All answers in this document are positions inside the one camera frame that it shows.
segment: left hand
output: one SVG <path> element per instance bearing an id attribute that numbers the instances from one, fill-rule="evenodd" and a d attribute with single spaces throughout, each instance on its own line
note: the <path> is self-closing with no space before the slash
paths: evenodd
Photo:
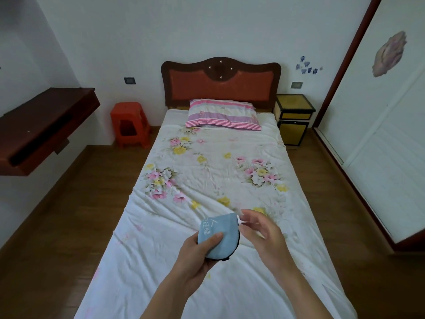
<path id="1" fill-rule="evenodd" d="M 217 264 L 218 261 L 205 259 L 205 256 L 220 243 L 222 238 L 223 233 L 220 232 L 197 244 L 198 232 L 196 232 L 184 241 L 170 276 L 182 281 L 187 298 L 201 286 L 208 271 Z"/>

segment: white bedsheet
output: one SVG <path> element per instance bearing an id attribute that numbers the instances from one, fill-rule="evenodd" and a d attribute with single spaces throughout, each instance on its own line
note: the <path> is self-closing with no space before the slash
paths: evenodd
<path id="1" fill-rule="evenodd" d="M 75 318 L 138 319 L 201 220 L 241 208 L 264 211 L 277 222 L 295 262 L 334 318 L 356 318 L 274 116 L 258 115 L 261 132 L 189 130 L 183 127 L 186 119 L 187 111 L 167 112 Z M 285 292 L 243 236 L 183 312 L 183 318 L 294 317 Z"/>

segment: red plastic stool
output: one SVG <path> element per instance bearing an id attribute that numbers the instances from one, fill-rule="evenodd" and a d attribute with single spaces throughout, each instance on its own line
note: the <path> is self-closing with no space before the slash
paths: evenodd
<path id="1" fill-rule="evenodd" d="M 110 112 L 115 138 L 120 148 L 124 144 L 140 143 L 143 148 L 150 147 L 151 127 L 147 122 L 140 103 L 133 101 L 117 103 Z"/>

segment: yellow nightstand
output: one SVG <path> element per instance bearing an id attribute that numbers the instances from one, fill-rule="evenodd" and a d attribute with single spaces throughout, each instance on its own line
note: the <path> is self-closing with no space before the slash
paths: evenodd
<path id="1" fill-rule="evenodd" d="M 301 94 L 277 94 L 274 116 L 287 149 L 297 149 L 316 109 Z"/>

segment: bed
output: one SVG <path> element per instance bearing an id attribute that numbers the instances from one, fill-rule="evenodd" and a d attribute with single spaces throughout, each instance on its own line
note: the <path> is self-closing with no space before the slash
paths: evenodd
<path id="1" fill-rule="evenodd" d="M 282 229 L 297 266 L 334 318 L 356 318 L 344 295 L 274 115 L 276 63 L 216 57 L 162 65 L 166 105 L 193 98 L 249 101 L 261 131 L 185 128 L 169 109 L 76 319 L 139 318 L 172 268 L 183 241 L 205 217 L 250 208 Z M 244 237 L 207 274 L 183 318 L 294 318 L 284 291 Z"/>

